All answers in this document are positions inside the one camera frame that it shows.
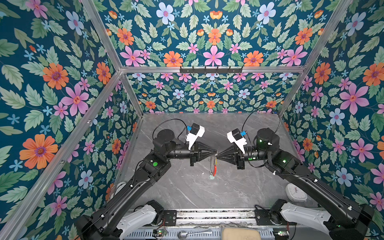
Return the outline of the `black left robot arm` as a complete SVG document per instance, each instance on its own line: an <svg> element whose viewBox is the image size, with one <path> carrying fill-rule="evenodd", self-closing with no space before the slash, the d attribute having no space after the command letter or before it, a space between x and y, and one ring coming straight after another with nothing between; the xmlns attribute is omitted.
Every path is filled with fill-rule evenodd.
<svg viewBox="0 0 384 240"><path fill-rule="evenodd" d="M140 210L130 215L134 203L171 168L171 160L200 162L216 154L216 150L199 142L205 128L197 124L187 127L186 142L179 141L172 130L161 130L153 139L153 149L137 165L132 178L99 210L90 217L82 216L76 222L77 240L123 240L129 234L159 222L163 207L149 201Z"/></svg>

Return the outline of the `large keyring with red grip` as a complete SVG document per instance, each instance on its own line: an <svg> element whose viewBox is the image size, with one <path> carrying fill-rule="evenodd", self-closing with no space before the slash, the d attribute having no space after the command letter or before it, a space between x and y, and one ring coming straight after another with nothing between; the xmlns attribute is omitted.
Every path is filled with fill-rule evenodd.
<svg viewBox="0 0 384 240"><path fill-rule="evenodd" d="M212 156L212 159L211 159L211 173L213 176L216 177L216 174L217 174L217 155L214 155Z"/></svg>

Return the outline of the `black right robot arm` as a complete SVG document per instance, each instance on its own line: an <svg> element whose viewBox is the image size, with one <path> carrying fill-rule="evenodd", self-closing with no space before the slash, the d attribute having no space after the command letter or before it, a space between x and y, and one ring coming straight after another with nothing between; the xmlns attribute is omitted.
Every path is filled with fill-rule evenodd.
<svg viewBox="0 0 384 240"><path fill-rule="evenodd" d="M275 225L297 223L321 231L333 240L363 240L368 237L373 223L374 209L368 204L359 205L325 184L307 169L301 160L280 149L280 137L271 129L258 130L253 145L249 146L246 133L235 129L228 132L231 147L218 154L219 160L243 170L246 162L263 161L273 175L304 191L314 199L322 211L277 200L270 208L270 219Z"/></svg>

